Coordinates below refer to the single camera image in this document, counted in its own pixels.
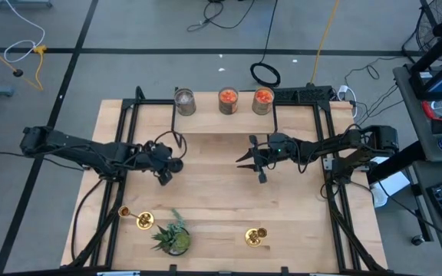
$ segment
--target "yellow cable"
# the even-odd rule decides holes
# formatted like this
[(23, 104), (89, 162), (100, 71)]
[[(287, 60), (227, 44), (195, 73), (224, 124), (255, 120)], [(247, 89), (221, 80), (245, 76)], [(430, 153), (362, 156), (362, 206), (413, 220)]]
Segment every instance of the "yellow cable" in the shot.
[(331, 11), (331, 15), (330, 15), (330, 18), (328, 19), (327, 27), (325, 28), (325, 32), (323, 33), (322, 40), (320, 41), (320, 46), (318, 47), (318, 51), (316, 53), (315, 66), (313, 67), (313, 74), (312, 74), (312, 79), (310, 80), (310, 84), (313, 84), (313, 80), (315, 79), (316, 71), (318, 69), (318, 59), (320, 58), (320, 51), (323, 48), (323, 41), (325, 41), (325, 38), (327, 38), (327, 33), (330, 28), (330, 25), (332, 25), (332, 21), (334, 20), (335, 12), (337, 11), (337, 7), (338, 7), (338, 2), (339, 2), (339, 0), (335, 0), (334, 9)]
[[(28, 84), (30, 84), (31, 86), (33, 86), (33, 88), (39, 90), (39, 91), (43, 91), (44, 88), (42, 87), (42, 84), (39, 80), (39, 74), (40, 74), (40, 70), (42, 67), (42, 64), (44, 63), (44, 51), (47, 50), (47, 47), (45, 47), (45, 45), (41, 45), (38, 46), (34, 49), (35, 53), (38, 53), (40, 55), (40, 64), (38, 65), (37, 71), (35, 72), (35, 80), (37, 81), (37, 84), (34, 84), (31, 80), (29, 80), (26, 77), (22, 77), (22, 79), (24, 81), (26, 81)], [(4, 64), (6, 64), (6, 66), (8, 66), (10, 69), (12, 69), (13, 72), (16, 72), (17, 69), (15, 67), (13, 67), (13, 65), (9, 64), (7, 61), (5, 61), (4, 58), (2, 58), (2, 56), (0, 55), (0, 61), (2, 61)]]

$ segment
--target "wooden tabletop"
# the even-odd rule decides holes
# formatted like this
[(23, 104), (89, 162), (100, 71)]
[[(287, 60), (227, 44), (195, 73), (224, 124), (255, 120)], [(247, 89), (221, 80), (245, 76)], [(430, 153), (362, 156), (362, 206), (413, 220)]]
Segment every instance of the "wooden tabletop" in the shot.
[[(253, 93), (240, 96), (240, 100), (248, 99), (251, 104)], [(195, 116), (176, 115), (176, 129), (183, 130), (188, 143), (183, 170), (173, 174), (173, 180), (166, 186), (160, 186), (151, 172), (129, 172), (127, 175), (124, 205), (133, 213), (152, 212), (155, 226), (143, 231), (136, 226), (134, 218), (120, 219), (113, 269), (165, 271), (170, 264), (176, 264), (179, 271), (278, 272), (282, 266), (287, 266), (291, 272), (337, 272), (328, 204), (319, 193), (324, 181), (321, 163), (311, 163), (304, 174), (299, 174), (291, 161), (278, 163), (274, 170), (266, 170), (269, 181), (259, 184), (257, 174), (249, 169), (237, 169), (235, 160), (250, 147), (247, 133), (273, 131), (272, 115), (259, 117), (249, 112), (240, 112), (238, 117), (236, 113), (223, 115), (217, 112), (215, 93), (196, 94), (196, 102)], [(114, 141), (120, 105), (121, 100), (102, 102), (94, 141)], [(331, 110), (335, 132), (344, 132), (353, 123), (351, 105), (332, 102)], [(327, 134), (325, 115), (321, 114)], [(171, 106), (140, 106), (134, 142), (154, 140), (169, 130), (171, 116)], [(193, 120), (198, 118), (205, 126), (196, 128)], [(279, 132), (300, 140), (317, 140), (311, 107), (277, 107), (277, 118)], [(208, 124), (210, 121), (217, 123), (221, 133), (213, 132), (215, 128)], [(127, 129), (126, 124), (123, 140), (127, 137)], [(265, 139), (263, 135), (260, 137), (261, 141)], [(173, 147), (173, 156), (182, 153), (183, 149), (177, 149), (171, 135), (161, 141)], [(352, 179), (367, 185), (362, 172), (354, 172)], [(94, 172), (84, 173), (77, 205), (96, 182)], [(104, 184), (90, 195), (81, 209), (76, 254), (96, 231), (103, 191)], [(374, 259), (386, 267), (369, 191), (357, 186), (347, 186), (347, 191), (355, 234)], [(166, 227), (168, 222), (173, 222), (172, 208), (186, 219), (186, 229), (192, 236), (190, 249), (180, 257), (151, 249), (156, 244), (151, 239), (157, 232), (156, 225)], [(250, 248), (244, 234), (249, 228), (258, 227), (266, 228), (268, 237), (260, 247)], [(341, 235), (347, 249), (347, 238), (342, 231)], [(108, 239), (106, 234), (99, 264), (104, 263)], [(71, 228), (62, 264), (71, 262), (70, 244)], [(345, 256), (347, 267), (351, 268), (348, 250)]]

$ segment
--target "gold candle holder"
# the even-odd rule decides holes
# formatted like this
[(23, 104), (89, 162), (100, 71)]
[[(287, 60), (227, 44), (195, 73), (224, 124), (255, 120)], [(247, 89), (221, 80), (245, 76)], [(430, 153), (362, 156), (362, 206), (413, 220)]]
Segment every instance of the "gold candle holder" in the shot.
[(257, 247), (262, 244), (265, 237), (267, 237), (267, 229), (252, 228), (245, 233), (245, 242), (249, 247)]
[(119, 209), (119, 216), (120, 217), (127, 217), (127, 216), (133, 216), (136, 218), (136, 225), (141, 230), (147, 230), (153, 226), (154, 223), (154, 217), (153, 214), (150, 212), (142, 212), (139, 215), (135, 215), (130, 212), (129, 208), (127, 206), (122, 206)]

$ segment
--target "concrete floor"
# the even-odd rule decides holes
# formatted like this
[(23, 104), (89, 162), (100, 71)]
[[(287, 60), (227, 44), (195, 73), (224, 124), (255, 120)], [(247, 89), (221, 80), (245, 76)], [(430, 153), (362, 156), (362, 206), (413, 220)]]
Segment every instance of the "concrete floor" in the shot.
[[(202, 20), (205, 0), (100, 0), (84, 48), (263, 48), (272, 11), (272, 0), (258, 0), (245, 21), (236, 29), (208, 26), (189, 33), (185, 28)], [(45, 44), (50, 48), (74, 48), (91, 0), (54, 1), (44, 7), (18, 10), (45, 28)], [(318, 47), (333, 0), (280, 1), (269, 41), (271, 49)], [(228, 0), (217, 20), (232, 25), (244, 13), (249, 1)], [(418, 17), (418, 0), (354, 0), (341, 2), (324, 49), (349, 50), (352, 56), (322, 56), (317, 85), (336, 89), (352, 69), (363, 67), (377, 57), (366, 51), (397, 51), (413, 31)], [(0, 47), (21, 39), (38, 40), (38, 29), (27, 25), (7, 8), (0, 9)], [(417, 45), (411, 43), (411, 50)], [(56, 129), (91, 138), (100, 102), (103, 99), (134, 95), (140, 85), (149, 98), (170, 98), (174, 87), (192, 90), (218, 90), (226, 85), (240, 90), (256, 85), (249, 73), (259, 54), (81, 54), (78, 58)], [(14, 78), (0, 62), (0, 84), (16, 89), (13, 97), (0, 97), (0, 151), (18, 153), (24, 127), (45, 125), (67, 70), (70, 54), (46, 54), (41, 72), (44, 92)], [(312, 55), (269, 55), (265, 62), (282, 75), (281, 87), (304, 86), (311, 77)], [(406, 63), (405, 58), (379, 61), (381, 75), (372, 80), (365, 71), (349, 77), (358, 101), (371, 104), (393, 85), (391, 70)], [(38, 56), (30, 55), (17, 66), (33, 75)], [(398, 92), (382, 107), (401, 100)], [(379, 123), (395, 127), (401, 147), (417, 138), (403, 104), (370, 118), (365, 125)], [(32, 161), (0, 156), (0, 249), (25, 186)], [(5, 272), (57, 268), (73, 215), (81, 173), (44, 163), (21, 224)], [(407, 191), (403, 202), (411, 201)], [(442, 251), (437, 243), (415, 247), (410, 237), (419, 233), (415, 218), (393, 203), (377, 211), (388, 265), (397, 272), (442, 275)]]

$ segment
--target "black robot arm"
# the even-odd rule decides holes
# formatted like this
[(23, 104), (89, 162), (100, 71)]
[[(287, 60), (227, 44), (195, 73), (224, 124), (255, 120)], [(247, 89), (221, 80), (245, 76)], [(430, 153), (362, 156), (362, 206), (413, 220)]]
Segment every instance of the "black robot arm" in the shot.
[[(253, 158), (254, 164), (239, 167), (258, 172), (261, 183), (267, 181), (263, 168), (271, 164), (290, 159), (299, 165), (306, 165), (329, 153), (356, 149), (345, 158), (332, 160), (332, 178), (348, 182), (354, 169), (369, 164), (376, 156), (391, 156), (398, 151), (397, 131), (391, 126), (348, 128), (342, 134), (319, 142), (291, 138), (284, 133), (272, 134), (266, 143), (258, 143), (255, 136), (250, 136), (250, 142), (253, 147), (236, 162)], [(266, 144), (268, 149), (259, 149), (259, 146)]]
[(151, 171), (164, 186), (172, 179), (171, 173), (183, 168), (182, 160), (172, 158), (172, 149), (163, 143), (97, 143), (46, 126), (26, 127), (23, 132), (20, 148), (25, 156), (59, 156), (91, 167), (105, 180), (120, 180), (124, 170)]

